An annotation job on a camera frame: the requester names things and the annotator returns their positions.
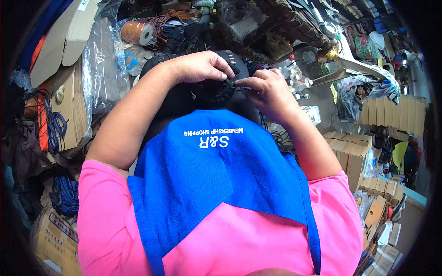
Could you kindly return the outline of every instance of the blue apron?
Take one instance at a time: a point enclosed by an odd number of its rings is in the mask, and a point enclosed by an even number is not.
[[[127,182],[154,276],[164,275],[162,258],[222,202],[304,224],[320,275],[304,172],[248,119],[228,110],[196,110],[173,120],[146,144]]]

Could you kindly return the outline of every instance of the pink shirt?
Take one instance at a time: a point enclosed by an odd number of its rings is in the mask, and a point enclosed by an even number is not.
[[[321,275],[352,275],[362,226],[344,172],[309,182]],[[84,276],[151,275],[127,180],[86,161],[80,175],[78,254]],[[314,274],[306,226],[221,203],[164,258],[166,275],[246,275],[264,268]]]

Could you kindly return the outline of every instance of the person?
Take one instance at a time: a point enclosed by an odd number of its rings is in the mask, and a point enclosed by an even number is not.
[[[79,181],[87,275],[352,275],[362,226],[347,176],[278,70],[236,81],[289,133],[299,165],[228,110],[171,121],[128,169],[168,91],[234,73],[211,51],[159,63],[109,113]]]

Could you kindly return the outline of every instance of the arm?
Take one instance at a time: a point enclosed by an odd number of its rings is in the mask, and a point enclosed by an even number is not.
[[[299,108],[286,81],[277,69],[258,70],[237,85],[250,87],[246,97],[270,119],[282,125],[290,135],[299,165],[307,179],[337,175],[341,165],[310,118]]]
[[[172,87],[181,82],[225,80],[233,76],[227,62],[211,51],[160,63],[146,73],[107,116],[86,160],[110,165],[127,176],[152,119]]]

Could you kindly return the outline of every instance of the hand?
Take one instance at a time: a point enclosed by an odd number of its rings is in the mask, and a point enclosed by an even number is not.
[[[177,57],[164,64],[173,68],[176,83],[199,83],[206,79],[221,81],[235,76],[227,61],[212,51]]]
[[[257,70],[253,77],[240,79],[235,84],[250,87],[252,91],[243,90],[246,98],[262,114],[282,126],[293,122],[301,112],[295,97],[277,69]]]

